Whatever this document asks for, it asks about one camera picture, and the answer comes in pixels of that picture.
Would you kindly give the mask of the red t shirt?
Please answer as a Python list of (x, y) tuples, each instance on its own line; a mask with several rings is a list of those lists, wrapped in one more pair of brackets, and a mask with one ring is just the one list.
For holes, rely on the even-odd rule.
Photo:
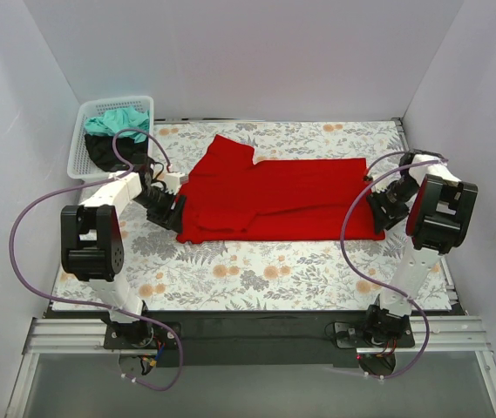
[(180, 243), (382, 240), (365, 188), (363, 158), (254, 162), (255, 150), (221, 135), (189, 174)]

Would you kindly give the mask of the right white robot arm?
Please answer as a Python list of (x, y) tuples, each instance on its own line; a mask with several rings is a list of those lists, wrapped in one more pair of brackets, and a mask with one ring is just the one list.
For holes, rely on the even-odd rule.
[(411, 300), (441, 257), (465, 239), (478, 187), (452, 175), (442, 155), (412, 150), (399, 160), (400, 178), (366, 201), (374, 231), (406, 222), (404, 255), (391, 283), (366, 312), (362, 334), (373, 346), (396, 342), (410, 332)]

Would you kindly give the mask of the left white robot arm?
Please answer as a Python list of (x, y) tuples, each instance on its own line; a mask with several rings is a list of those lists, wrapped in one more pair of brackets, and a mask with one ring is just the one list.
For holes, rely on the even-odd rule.
[(181, 233), (186, 198), (179, 191), (187, 181), (182, 172), (166, 172), (158, 180), (149, 166), (116, 172), (89, 199), (61, 212), (62, 268), (94, 291), (107, 306), (107, 324), (115, 336), (136, 348), (149, 346), (155, 331), (150, 322), (136, 318), (146, 312), (146, 303), (121, 274), (125, 250), (119, 215), (136, 202), (146, 209), (148, 221)]

